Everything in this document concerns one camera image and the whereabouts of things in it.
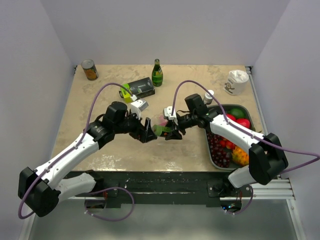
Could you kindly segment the green pill bottle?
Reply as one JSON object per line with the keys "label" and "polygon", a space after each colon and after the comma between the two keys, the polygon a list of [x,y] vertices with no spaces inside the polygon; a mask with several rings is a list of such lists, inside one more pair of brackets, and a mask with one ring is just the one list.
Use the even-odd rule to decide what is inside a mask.
{"label": "green pill bottle", "polygon": [[156,136],[163,138],[167,137],[172,132],[170,127],[158,124],[153,125],[152,130]]}

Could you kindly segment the pink weekly pill organizer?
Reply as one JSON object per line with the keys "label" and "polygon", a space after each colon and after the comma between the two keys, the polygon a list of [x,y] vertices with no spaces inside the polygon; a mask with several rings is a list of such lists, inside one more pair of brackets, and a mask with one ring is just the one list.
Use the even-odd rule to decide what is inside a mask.
{"label": "pink weekly pill organizer", "polygon": [[153,117],[153,124],[154,125],[165,126],[167,124],[167,122],[168,121],[161,114],[155,115]]}

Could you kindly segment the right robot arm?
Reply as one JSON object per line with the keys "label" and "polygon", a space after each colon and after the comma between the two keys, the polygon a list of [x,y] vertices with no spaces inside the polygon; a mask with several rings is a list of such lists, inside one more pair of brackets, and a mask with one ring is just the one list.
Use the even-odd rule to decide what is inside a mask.
{"label": "right robot arm", "polygon": [[163,116],[167,127],[171,128],[166,140],[180,140],[186,129],[198,126],[226,138],[248,154],[248,165],[232,171],[223,183],[222,189],[227,196],[235,196],[245,185],[267,185],[288,167],[288,160],[275,134],[263,135],[226,118],[223,107],[206,106],[197,93],[186,97],[185,103],[189,112],[182,116],[172,106],[164,108]]}

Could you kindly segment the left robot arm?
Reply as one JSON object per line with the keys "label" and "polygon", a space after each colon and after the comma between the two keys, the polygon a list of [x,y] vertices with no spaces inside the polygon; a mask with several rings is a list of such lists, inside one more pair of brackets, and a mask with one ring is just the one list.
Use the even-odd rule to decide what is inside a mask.
{"label": "left robot arm", "polygon": [[144,99],[129,105],[114,101],[83,133],[54,158],[31,169],[26,167],[19,174],[18,197],[21,203],[18,217],[24,219],[22,208],[27,205],[38,217],[48,215],[59,202],[81,193],[99,196],[104,190],[103,181],[93,171],[86,171],[79,177],[66,179],[66,175],[84,159],[113,141],[117,134],[129,134],[141,143],[157,139],[151,128],[150,118],[142,123],[141,113],[148,107]]}

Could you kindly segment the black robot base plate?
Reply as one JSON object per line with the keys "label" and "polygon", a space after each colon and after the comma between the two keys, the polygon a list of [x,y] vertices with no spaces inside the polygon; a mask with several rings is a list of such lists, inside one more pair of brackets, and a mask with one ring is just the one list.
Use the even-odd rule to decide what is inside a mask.
{"label": "black robot base plate", "polygon": [[79,197],[106,197],[108,208],[122,204],[204,205],[219,208],[223,198],[229,201],[249,197],[250,187],[240,189],[227,183],[225,172],[95,171],[97,186],[91,194]]}

